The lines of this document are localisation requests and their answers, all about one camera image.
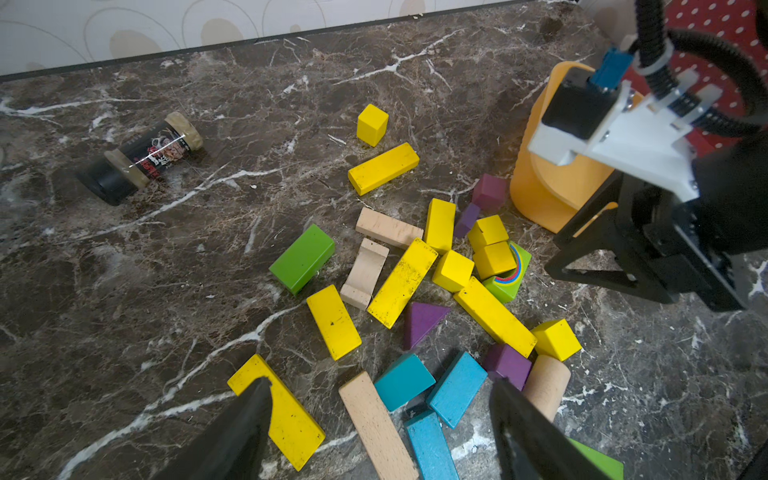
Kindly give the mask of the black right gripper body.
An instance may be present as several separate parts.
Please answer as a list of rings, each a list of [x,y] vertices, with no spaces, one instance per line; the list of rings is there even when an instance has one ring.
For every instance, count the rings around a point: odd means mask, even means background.
[[[767,247],[767,137],[693,162],[698,198],[612,173],[555,235],[554,279],[662,304],[693,292],[713,311],[748,307],[744,254]]]

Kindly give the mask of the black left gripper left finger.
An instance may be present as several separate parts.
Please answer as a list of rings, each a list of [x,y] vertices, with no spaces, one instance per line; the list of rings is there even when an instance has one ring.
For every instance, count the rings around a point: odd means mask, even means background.
[[[254,380],[157,479],[256,479],[268,443],[271,381]]]

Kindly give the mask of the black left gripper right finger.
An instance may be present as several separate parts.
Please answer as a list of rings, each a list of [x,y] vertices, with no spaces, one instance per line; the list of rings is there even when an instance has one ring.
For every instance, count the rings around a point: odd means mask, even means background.
[[[506,380],[489,398],[503,479],[605,479],[607,476]]]

